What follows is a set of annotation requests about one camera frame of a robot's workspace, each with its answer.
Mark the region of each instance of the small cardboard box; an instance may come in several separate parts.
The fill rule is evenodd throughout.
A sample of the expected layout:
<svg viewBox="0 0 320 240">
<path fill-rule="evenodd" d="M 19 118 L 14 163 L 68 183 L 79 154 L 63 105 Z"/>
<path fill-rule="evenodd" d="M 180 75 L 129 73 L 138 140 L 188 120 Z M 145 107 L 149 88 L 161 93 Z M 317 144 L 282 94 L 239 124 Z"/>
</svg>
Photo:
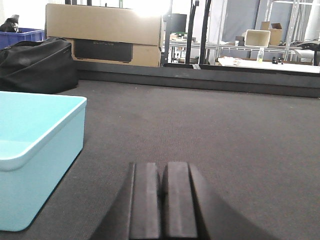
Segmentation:
<svg viewBox="0 0 320 240">
<path fill-rule="evenodd" d="M 269 30 L 270 31 L 270 45 L 278 46 L 280 41 L 282 40 L 282 27 L 279 22 L 272 23 L 272 28 L 269 28 L 269 21 L 263 21 L 261 23 L 261 30 Z"/>
</svg>

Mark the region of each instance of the black pole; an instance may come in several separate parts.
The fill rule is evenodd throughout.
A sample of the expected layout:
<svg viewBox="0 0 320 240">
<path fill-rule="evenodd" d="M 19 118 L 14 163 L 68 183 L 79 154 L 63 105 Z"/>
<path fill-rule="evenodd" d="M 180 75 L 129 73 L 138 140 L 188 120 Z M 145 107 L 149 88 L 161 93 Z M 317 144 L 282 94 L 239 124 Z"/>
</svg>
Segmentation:
<svg viewBox="0 0 320 240">
<path fill-rule="evenodd" d="M 204 61 L 205 61 L 207 28 L 208 28 L 208 18 L 209 18 L 210 5 L 211 5 L 211 0 L 206 0 L 205 9 L 204 9 L 203 24 L 202 24 L 199 64 L 204 64 Z"/>
<path fill-rule="evenodd" d="M 173 0 L 170 0 L 170 6 L 168 12 L 163 15 L 163 21 L 165 24 L 165 38 L 164 38 L 164 55 L 162 63 L 168 63 L 169 58 L 169 45 L 170 45 L 170 34 L 171 34 L 171 22 L 172 22 L 172 4 Z"/>
<path fill-rule="evenodd" d="M 199 0 L 195 0 L 194 4 L 191 4 L 191 11 L 189 17 L 189 25 L 188 25 L 188 36 L 186 40 L 186 52 L 185 52 L 185 64 L 190 64 L 190 54 L 191 54 L 191 41 L 192 41 L 192 33 L 194 31 L 194 20 L 196 14 L 196 8 L 199 6 Z"/>
<path fill-rule="evenodd" d="M 320 66 L 320 44 L 314 48 L 313 65 Z"/>
</svg>

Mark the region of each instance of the bright light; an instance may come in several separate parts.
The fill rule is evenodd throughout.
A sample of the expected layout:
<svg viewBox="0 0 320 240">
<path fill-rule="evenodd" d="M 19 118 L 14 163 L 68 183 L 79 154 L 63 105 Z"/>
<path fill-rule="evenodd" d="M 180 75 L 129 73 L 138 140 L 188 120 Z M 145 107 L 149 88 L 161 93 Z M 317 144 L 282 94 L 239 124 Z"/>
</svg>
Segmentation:
<svg viewBox="0 0 320 240">
<path fill-rule="evenodd" d="M 130 8 L 143 17 L 164 15 L 168 12 L 170 6 L 170 0 L 130 0 L 130 2 L 133 3 Z"/>
</svg>

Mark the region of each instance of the black raised platform edge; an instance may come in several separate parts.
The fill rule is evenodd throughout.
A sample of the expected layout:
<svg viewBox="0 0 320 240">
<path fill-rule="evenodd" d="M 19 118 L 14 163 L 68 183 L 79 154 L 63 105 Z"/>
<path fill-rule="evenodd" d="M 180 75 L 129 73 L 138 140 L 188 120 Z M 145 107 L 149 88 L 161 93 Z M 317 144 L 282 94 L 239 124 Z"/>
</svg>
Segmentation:
<svg viewBox="0 0 320 240">
<path fill-rule="evenodd" d="M 197 65 L 187 69 L 75 61 L 79 79 L 175 88 L 320 97 L 320 73 Z"/>
</svg>

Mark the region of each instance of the white container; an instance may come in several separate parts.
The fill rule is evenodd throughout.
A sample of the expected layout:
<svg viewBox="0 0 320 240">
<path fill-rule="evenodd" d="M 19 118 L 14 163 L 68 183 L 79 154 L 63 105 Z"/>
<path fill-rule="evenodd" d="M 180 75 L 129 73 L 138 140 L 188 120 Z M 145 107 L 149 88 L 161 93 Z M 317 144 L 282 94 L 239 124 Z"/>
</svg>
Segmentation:
<svg viewBox="0 0 320 240">
<path fill-rule="evenodd" d="M 267 48 L 270 41 L 270 31 L 248 29 L 244 37 L 246 47 Z"/>
</svg>

